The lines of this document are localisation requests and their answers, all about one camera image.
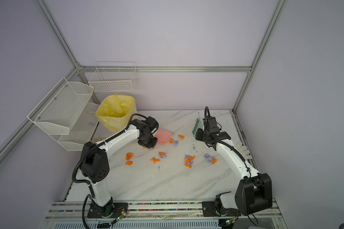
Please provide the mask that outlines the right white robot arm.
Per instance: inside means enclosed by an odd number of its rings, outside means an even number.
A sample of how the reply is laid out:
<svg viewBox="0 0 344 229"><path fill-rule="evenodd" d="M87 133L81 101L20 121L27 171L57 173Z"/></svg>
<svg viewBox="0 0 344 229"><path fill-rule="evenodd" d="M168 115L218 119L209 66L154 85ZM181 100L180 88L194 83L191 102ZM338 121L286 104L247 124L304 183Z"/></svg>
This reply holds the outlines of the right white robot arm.
<svg viewBox="0 0 344 229"><path fill-rule="evenodd" d="M203 127L196 133L196 140L212 147L227 162L239 181L235 192L229 191L216 195L215 208L220 215L229 210L237 210L244 216L270 209L272 200L272 181L268 174L260 173L239 151L225 131L218 126L216 118L207 115L203 118Z"/></svg>

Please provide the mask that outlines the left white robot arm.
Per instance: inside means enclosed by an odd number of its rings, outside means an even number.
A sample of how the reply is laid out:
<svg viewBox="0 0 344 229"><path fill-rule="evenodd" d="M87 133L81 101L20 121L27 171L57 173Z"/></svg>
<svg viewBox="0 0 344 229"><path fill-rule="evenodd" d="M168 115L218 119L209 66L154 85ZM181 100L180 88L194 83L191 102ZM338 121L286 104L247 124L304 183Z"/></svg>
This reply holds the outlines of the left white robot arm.
<svg viewBox="0 0 344 229"><path fill-rule="evenodd" d="M90 190L92 208L103 218L114 212L107 176L110 173L110 157L129 142L137 140L146 148L154 148L158 139L154 136L159 123L151 116L132 114L125 128L97 143L84 144L79 162L72 173L74 183L86 183Z"/></svg>

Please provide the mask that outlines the green hand brush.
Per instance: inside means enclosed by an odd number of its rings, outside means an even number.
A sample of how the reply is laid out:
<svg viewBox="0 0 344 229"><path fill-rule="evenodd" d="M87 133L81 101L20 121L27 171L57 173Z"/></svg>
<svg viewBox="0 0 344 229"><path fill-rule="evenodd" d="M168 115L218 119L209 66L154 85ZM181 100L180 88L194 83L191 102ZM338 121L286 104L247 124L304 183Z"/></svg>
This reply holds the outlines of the green hand brush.
<svg viewBox="0 0 344 229"><path fill-rule="evenodd" d="M198 130L199 129L202 129L203 128L203 122L200 118L197 118L196 119L196 122L195 122L195 125L194 125L194 128L192 130L192 134L194 137L196 137L197 133L198 133Z"/></svg>

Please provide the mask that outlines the pink dustpan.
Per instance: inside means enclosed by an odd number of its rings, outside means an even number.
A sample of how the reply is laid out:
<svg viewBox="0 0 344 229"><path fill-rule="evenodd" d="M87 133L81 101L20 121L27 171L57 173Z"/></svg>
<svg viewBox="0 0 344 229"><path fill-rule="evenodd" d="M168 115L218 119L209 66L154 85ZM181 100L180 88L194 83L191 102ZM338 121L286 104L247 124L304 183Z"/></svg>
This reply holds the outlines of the pink dustpan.
<svg viewBox="0 0 344 229"><path fill-rule="evenodd" d="M164 145L170 141L172 133L162 128L159 128L154 136L157 138L158 144Z"/></svg>

